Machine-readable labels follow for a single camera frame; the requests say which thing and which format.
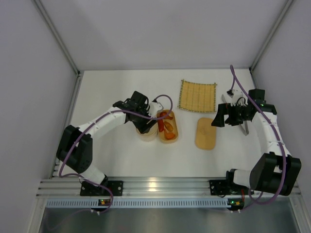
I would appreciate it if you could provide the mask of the metal tongs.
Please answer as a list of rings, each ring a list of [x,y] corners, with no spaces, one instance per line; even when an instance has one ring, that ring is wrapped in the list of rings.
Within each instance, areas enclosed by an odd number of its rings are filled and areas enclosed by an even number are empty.
[[[221,100],[222,100],[223,103],[227,103],[224,95],[221,95]],[[242,132],[245,136],[249,135],[249,129],[248,129],[247,121],[245,121],[245,122],[243,123],[243,125],[239,125],[239,128],[240,128],[241,132]]]

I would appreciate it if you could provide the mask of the bamboo sushi mat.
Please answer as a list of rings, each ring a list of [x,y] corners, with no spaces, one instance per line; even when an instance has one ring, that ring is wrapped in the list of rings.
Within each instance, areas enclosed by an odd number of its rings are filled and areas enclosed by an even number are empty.
[[[181,81],[178,108],[194,113],[216,111],[216,83],[193,83]]]

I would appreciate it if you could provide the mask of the orange toy fried piece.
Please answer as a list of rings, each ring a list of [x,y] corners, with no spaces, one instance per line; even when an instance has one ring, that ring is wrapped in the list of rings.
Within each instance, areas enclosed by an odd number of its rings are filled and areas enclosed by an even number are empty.
[[[161,112],[160,117],[165,117],[164,119],[173,120],[173,117],[170,116],[167,112]]]

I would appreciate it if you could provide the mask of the oblong tan box lid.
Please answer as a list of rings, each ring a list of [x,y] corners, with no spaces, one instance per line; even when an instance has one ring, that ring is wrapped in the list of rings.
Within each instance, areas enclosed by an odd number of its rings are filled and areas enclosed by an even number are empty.
[[[197,122],[195,145],[202,150],[212,150],[216,145],[216,127],[211,118],[200,118]]]

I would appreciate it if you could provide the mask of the small orange toy piece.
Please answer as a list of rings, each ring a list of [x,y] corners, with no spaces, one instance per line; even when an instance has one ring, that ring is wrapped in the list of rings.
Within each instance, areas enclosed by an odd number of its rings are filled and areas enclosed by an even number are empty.
[[[164,125],[168,131],[173,131],[173,126],[169,122],[164,121]]]

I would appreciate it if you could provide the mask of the oblong tan lunch box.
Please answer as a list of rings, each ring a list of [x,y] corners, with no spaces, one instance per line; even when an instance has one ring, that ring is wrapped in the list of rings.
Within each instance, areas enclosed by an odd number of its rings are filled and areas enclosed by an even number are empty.
[[[158,135],[159,135],[159,140],[164,143],[164,144],[171,144],[171,143],[174,143],[177,139],[178,139],[178,128],[177,128],[177,124],[176,124],[176,120],[175,120],[175,115],[174,115],[174,112],[171,111],[170,113],[168,113],[170,116],[173,117],[173,120],[168,120],[168,119],[162,119],[163,122],[166,121],[166,122],[169,122],[172,126],[173,126],[173,131],[172,133],[175,134],[175,138],[172,139],[172,140],[166,140],[165,137],[164,137],[164,131],[163,132],[159,132],[158,130]]]

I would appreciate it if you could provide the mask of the orange toy chicken leg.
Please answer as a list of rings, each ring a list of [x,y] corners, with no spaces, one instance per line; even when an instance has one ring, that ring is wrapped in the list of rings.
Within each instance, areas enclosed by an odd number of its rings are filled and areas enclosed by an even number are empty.
[[[175,138],[175,134],[172,132],[167,132],[166,130],[164,130],[164,137],[166,140],[172,140]]]

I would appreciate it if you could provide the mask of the red toy shrimp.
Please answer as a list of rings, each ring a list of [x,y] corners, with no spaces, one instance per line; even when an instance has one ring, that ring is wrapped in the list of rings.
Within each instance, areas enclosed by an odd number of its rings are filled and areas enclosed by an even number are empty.
[[[164,122],[162,119],[158,120],[158,130],[159,132],[163,132],[164,131]]]

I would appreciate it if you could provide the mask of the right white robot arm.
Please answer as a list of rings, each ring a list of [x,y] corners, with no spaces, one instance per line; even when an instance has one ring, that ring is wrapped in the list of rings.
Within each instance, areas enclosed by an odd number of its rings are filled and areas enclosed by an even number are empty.
[[[248,98],[236,89],[229,90],[227,94],[231,97],[231,102],[218,105],[212,126],[238,126],[251,122],[262,154],[251,171],[227,171],[229,183],[260,192],[290,195],[301,170],[301,161],[291,156],[282,140],[275,106],[267,104],[264,99],[265,91],[262,89],[250,90]]]

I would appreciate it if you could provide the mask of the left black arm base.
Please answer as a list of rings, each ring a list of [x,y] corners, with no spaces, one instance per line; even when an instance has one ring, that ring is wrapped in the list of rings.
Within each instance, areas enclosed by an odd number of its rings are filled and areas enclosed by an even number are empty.
[[[113,196],[122,196],[123,181],[108,181],[105,184],[106,188],[113,194]],[[99,186],[95,186],[86,181],[81,183],[80,196],[82,197],[95,197],[95,196],[109,196],[110,193]]]

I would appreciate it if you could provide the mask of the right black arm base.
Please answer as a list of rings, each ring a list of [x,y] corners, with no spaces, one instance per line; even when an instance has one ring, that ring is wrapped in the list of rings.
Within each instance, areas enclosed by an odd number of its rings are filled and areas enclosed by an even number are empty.
[[[210,194],[212,196],[225,197],[229,195],[242,195],[248,192],[248,188],[232,183],[228,180],[209,180]]]

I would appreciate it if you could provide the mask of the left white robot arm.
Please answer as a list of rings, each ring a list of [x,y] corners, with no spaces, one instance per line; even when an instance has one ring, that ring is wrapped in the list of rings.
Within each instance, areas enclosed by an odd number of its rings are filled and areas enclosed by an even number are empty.
[[[67,126],[56,157],[74,170],[80,179],[91,181],[91,189],[103,193],[108,177],[95,166],[93,143],[127,122],[132,122],[139,133],[146,134],[156,124],[155,117],[162,110],[161,103],[156,100],[149,102],[145,95],[135,91],[125,101],[114,103],[102,116],[78,127]]]

